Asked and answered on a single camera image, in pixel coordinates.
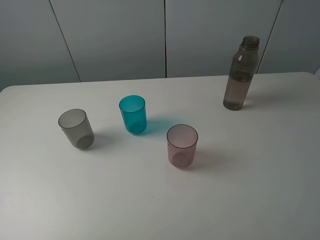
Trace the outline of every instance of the gray cup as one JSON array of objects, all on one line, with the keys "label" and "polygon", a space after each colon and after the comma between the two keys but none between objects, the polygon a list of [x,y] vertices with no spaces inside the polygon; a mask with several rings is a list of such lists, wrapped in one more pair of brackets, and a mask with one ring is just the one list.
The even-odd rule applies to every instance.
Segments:
[{"label": "gray cup", "polygon": [[88,148],[95,140],[87,114],[81,109],[71,109],[59,117],[59,126],[77,149]]}]

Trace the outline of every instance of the pink cup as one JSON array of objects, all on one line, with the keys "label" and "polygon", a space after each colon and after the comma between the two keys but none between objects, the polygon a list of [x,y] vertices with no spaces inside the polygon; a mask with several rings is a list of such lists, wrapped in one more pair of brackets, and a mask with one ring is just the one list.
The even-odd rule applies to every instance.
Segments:
[{"label": "pink cup", "polygon": [[195,158],[197,131],[185,124],[171,127],[166,134],[169,162],[177,168],[189,167]]}]

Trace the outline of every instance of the bottle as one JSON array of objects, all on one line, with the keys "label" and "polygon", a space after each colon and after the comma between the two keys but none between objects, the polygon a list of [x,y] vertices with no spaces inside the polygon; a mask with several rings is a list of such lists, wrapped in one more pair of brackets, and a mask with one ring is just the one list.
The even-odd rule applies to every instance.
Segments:
[{"label": "bottle", "polygon": [[245,36],[233,56],[223,99],[223,105],[229,110],[238,111],[244,105],[259,61],[259,42],[256,36]]}]

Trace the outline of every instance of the panel seam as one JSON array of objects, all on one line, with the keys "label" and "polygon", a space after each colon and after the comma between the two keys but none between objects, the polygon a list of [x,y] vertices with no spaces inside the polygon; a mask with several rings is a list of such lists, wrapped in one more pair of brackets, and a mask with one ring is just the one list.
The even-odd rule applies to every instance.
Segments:
[{"label": "panel seam", "polygon": [[264,51],[263,51],[263,53],[262,53],[261,61],[260,61],[260,63],[259,63],[258,69],[256,70],[256,73],[258,73],[259,70],[260,70],[261,63],[262,63],[262,61],[263,61],[263,59],[264,59],[264,56],[265,56],[265,53],[266,53],[266,50],[267,50],[267,47],[268,47],[268,44],[269,44],[269,41],[270,41],[270,38],[271,38],[271,34],[272,34],[272,32],[273,32],[273,30],[274,30],[274,27],[275,27],[275,25],[276,25],[276,21],[277,21],[277,19],[278,19],[278,15],[279,15],[279,12],[280,12],[280,9],[281,9],[283,3],[284,3],[284,0],[281,0],[281,3],[280,3],[280,6],[279,6],[279,9],[278,9],[278,12],[276,13],[276,16],[275,16],[275,19],[274,19],[274,22],[273,22],[273,25],[272,25],[272,28],[271,28],[271,31],[270,31],[268,40],[266,41],[266,45],[265,45]]},{"label": "panel seam", "polygon": [[167,16],[166,16],[166,0],[164,1],[164,64],[165,64],[165,78],[167,75]]},{"label": "panel seam", "polygon": [[53,12],[53,14],[54,14],[55,20],[56,20],[56,22],[58,23],[58,26],[59,26],[60,32],[61,32],[61,34],[62,34],[62,37],[63,37],[64,43],[65,43],[65,45],[66,45],[66,49],[67,49],[67,50],[68,50],[68,52],[69,52],[69,55],[70,55],[71,61],[72,61],[72,63],[73,63],[74,69],[75,69],[75,72],[76,72],[76,74],[77,74],[77,76],[78,76],[78,78],[79,78],[79,81],[81,82],[79,72],[78,72],[78,70],[77,70],[77,67],[76,67],[75,61],[74,61],[74,59],[73,59],[73,57],[72,57],[72,55],[71,55],[71,52],[70,52],[69,46],[68,46],[67,41],[66,41],[66,38],[65,38],[65,35],[64,35],[64,33],[63,33],[62,29],[61,29],[60,23],[59,23],[59,21],[58,21],[58,18],[57,18],[56,12],[55,12],[55,9],[54,9],[54,7],[52,6],[51,0],[48,0],[48,1],[49,1],[49,4],[50,4],[50,7],[51,7],[51,9],[52,9],[52,12]]}]

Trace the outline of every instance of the cup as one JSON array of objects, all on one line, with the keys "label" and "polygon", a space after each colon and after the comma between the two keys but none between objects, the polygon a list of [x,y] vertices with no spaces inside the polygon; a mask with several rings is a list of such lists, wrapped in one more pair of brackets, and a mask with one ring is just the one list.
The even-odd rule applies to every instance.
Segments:
[{"label": "cup", "polygon": [[119,103],[125,129],[134,135],[142,133],[147,127],[146,101],[141,96],[130,95]]},{"label": "cup", "polygon": [[197,131],[185,124],[171,127],[166,134],[169,162],[177,168],[189,167],[195,158]]},{"label": "cup", "polygon": [[66,111],[59,117],[58,124],[70,143],[77,149],[86,149],[95,140],[87,114],[81,109]]}]

